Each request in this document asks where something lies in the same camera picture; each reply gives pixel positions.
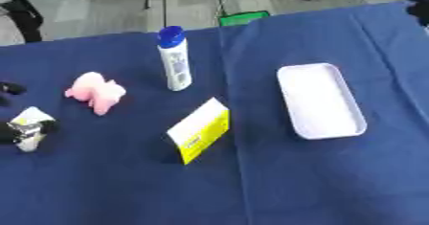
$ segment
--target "table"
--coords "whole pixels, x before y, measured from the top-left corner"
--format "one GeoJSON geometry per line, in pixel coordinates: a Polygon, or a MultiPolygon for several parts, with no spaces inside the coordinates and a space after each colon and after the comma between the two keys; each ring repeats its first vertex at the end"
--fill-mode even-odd
{"type": "Polygon", "coordinates": [[[0,78],[61,121],[32,154],[0,147],[4,224],[425,224],[429,222],[427,34],[404,3],[303,12],[187,33],[194,84],[167,89],[155,34],[0,49],[0,78]],[[359,137],[300,139],[275,73],[338,66],[368,121],[359,137]],[[105,117],[62,96],[98,71],[128,94],[105,117]],[[232,129],[182,166],[166,130],[215,96],[232,129]]]}

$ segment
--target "white tray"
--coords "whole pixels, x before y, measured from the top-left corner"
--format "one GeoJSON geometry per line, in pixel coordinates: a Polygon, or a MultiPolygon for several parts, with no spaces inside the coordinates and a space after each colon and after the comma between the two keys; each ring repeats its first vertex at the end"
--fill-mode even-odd
{"type": "Polygon", "coordinates": [[[277,73],[295,131],[308,140],[361,135],[367,123],[340,71],[328,63],[277,73]]]}

